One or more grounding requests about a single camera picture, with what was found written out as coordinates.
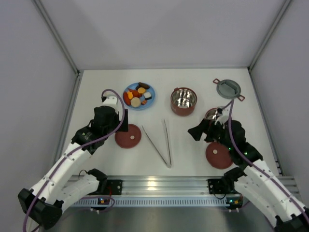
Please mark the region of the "pink lunch container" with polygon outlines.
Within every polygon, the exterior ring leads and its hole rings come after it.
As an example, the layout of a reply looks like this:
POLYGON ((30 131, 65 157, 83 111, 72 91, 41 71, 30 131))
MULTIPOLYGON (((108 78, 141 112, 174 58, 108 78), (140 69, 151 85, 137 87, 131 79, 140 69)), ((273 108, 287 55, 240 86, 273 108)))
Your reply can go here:
POLYGON ((222 114, 218 112, 217 108, 211 108, 206 112, 204 118, 207 120, 217 120, 221 115, 222 114))

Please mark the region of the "orange carrot food piece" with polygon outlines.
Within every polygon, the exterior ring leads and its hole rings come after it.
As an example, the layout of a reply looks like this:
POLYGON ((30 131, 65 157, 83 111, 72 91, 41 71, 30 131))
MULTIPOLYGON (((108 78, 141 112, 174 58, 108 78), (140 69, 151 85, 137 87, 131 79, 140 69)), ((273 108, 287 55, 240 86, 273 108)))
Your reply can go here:
POLYGON ((130 98, 130 100, 134 97, 138 97, 138 98, 140 97, 139 92, 135 89, 128 89, 127 93, 128 93, 128 97, 130 98))

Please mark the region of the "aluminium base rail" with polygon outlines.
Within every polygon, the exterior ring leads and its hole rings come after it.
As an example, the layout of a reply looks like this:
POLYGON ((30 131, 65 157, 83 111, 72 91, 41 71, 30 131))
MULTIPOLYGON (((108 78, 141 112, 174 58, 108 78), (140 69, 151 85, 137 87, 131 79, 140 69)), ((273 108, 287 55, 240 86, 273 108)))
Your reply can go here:
POLYGON ((206 176, 110 176, 115 207, 226 207, 240 194, 213 194, 206 176))

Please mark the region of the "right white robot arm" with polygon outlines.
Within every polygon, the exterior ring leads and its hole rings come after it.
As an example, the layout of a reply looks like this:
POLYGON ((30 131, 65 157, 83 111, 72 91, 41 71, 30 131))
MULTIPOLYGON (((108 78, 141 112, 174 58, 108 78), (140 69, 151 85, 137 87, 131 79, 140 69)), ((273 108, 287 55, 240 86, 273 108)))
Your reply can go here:
POLYGON ((247 198, 264 214, 276 232, 307 232, 309 209, 282 184, 267 166, 258 150, 247 142, 241 123, 222 124, 203 119, 188 130, 195 141, 206 134, 206 142, 218 142, 227 148, 235 168, 226 172, 221 182, 227 192, 247 198))

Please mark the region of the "dark red lid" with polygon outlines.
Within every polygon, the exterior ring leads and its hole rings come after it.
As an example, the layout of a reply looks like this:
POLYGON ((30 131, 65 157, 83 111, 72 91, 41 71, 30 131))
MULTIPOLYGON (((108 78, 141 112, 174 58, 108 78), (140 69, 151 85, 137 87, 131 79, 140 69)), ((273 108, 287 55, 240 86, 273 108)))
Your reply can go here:
POLYGON ((134 124, 128 125, 128 132, 117 132, 115 134, 115 141, 121 148, 133 148, 141 140, 141 130, 134 124))
POLYGON ((208 163, 216 169, 227 169, 233 164, 228 148, 217 142, 208 144, 205 155, 208 163))

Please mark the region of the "blue plate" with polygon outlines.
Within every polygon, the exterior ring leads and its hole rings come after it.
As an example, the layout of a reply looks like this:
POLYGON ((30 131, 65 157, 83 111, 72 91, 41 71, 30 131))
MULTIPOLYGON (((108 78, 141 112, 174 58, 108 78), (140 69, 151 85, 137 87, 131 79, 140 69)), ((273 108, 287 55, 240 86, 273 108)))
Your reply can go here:
POLYGON ((128 85, 122 94, 125 105, 133 110, 145 110, 155 101, 155 89, 143 82, 128 85))

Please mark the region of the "orange round food slice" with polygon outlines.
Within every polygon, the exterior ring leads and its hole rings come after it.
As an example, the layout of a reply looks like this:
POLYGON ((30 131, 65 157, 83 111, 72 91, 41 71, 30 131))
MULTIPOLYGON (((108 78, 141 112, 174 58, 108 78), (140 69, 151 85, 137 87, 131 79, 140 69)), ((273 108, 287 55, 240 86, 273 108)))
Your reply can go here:
POLYGON ((146 91, 146 89, 143 88, 143 87, 138 88, 138 92, 139 92, 140 94, 143 94, 145 91, 146 91))

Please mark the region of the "left dark red lid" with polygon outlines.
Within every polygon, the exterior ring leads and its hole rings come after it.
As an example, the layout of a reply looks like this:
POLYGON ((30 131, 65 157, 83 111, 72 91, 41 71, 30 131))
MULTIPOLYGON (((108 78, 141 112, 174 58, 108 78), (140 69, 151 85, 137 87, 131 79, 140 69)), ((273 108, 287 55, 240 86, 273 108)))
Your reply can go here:
POLYGON ((128 132, 117 132, 115 134, 115 141, 121 148, 133 148, 141 140, 141 130, 134 124, 128 125, 128 132))

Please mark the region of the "beige round food slice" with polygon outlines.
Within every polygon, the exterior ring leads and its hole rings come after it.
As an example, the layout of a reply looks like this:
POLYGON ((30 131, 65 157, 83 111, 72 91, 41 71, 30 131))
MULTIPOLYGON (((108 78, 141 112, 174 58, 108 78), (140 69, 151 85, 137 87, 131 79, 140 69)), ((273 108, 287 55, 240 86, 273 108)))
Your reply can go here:
POLYGON ((130 102, 131 102, 131 106, 132 106, 133 108, 138 108, 138 107, 140 107, 140 105, 141 105, 140 98, 138 98, 138 97, 132 98, 130 102))

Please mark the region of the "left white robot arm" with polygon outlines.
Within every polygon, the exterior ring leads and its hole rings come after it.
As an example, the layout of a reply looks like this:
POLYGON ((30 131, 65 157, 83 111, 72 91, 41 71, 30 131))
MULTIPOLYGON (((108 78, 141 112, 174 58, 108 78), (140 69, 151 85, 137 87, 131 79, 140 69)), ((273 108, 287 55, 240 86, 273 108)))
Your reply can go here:
POLYGON ((77 130, 66 151, 50 171, 37 184, 30 189, 23 188, 18 194, 26 217, 46 230, 54 227, 62 214, 81 198, 106 192, 107 176, 95 168, 87 171, 74 184, 65 185, 112 134, 128 131, 127 109, 119 115, 114 107, 103 105, 96 107, 94 113, 88 125, 77 130))

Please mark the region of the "dark brown food piece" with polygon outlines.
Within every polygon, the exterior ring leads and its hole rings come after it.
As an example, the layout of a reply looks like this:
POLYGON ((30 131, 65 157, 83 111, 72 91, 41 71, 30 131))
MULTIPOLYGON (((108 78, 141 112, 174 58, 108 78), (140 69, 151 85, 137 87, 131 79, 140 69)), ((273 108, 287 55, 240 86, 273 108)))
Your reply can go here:
POLYGON ((146 83, 142 83, 142 82, 138 82, 137 86, 135 87, 136 90, 138 90, 139 88, 144 88, 144 89, 149 89, 150 86, 147 85, 146 83))

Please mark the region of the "metal tongs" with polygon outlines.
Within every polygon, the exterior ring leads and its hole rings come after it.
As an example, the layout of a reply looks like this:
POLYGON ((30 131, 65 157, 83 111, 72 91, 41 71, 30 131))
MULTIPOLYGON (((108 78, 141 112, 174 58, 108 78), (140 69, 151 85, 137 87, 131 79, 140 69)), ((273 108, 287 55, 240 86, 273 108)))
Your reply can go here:
POLYGON ((168 154, 168 160, 165 159, 163 154, 160 152, 158 147, 155 145, 155 143, 152 141, 151 137, 148 135, 146 128, 142 125, 142 131, 146 135, 147 140, 149 141, 150 145, 152 148, 156 151, 158 156, 161 158, 165 166, 169 169, 172 168, 172 155, 171 155, 171 147, 170 147, 170 142, 169 142, 169 130, 168 130, 168 125, 167 121, 163 118, 162 119, 162 125, 163 125, 163 131, 164 131, 164 136, 165 136, 165 142, 166 142, 166 147, 167 147, 167 154, 168 154))

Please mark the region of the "dark red lunch container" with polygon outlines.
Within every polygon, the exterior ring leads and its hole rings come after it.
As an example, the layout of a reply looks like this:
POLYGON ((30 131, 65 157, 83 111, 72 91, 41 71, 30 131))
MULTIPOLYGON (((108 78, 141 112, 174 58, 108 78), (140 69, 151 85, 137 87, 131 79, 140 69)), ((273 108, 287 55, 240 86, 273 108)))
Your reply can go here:
POLYGON ((193 113, 197 104, 197 94, 190 88, 177 87, 170 96, 170 107, 178 116, 188 116, 193 113))

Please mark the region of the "red sausage food piece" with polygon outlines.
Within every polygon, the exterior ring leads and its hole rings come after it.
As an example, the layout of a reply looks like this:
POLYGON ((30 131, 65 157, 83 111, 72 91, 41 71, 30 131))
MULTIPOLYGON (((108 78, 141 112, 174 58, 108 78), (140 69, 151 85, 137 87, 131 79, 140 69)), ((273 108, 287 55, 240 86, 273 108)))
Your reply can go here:
POLYGON ((127 106, 130 106, 130 105, 131 105, 131 100, 130 100, 130 98, 128 97, 128 93, 127 93, 127 92, 124 92, 124 93, 123 93, 123 100, 124 100, 124 102, 126 103, 127 106))

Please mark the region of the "grey top lid with clasps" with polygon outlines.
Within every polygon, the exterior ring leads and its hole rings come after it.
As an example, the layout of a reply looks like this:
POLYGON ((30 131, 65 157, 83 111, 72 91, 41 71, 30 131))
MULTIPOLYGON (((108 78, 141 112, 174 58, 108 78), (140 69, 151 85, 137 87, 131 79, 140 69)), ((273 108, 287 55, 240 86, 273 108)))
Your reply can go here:
POLYGON ((237 82, 230 79, 220 81, 216 78, 213 83, 217 85, 216 91, 221 97, 229 100, 239 99, 241 102, 245 100, 245 97, 241 95, 241 87, 237 82))

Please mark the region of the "right dark red lid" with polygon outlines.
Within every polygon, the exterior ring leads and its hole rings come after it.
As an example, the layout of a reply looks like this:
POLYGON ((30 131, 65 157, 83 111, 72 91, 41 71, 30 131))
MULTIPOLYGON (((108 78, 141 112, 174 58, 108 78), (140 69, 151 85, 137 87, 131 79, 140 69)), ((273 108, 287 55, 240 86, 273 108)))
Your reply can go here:
POLYGON ((233 164, 228 148, 217 142, 208 144, 205 155, 208 163, 216 169, 227 169, 233 164))

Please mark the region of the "black white sushi piece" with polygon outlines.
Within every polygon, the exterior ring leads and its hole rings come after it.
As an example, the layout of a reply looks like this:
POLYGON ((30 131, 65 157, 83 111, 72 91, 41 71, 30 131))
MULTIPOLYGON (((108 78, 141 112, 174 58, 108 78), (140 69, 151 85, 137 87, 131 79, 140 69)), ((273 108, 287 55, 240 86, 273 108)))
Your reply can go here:
POLYGON ((145 92, 143 93, 143 96, 145 98, 146 101, 150 100, 152 98, 152 95, 150 92, 145 92))

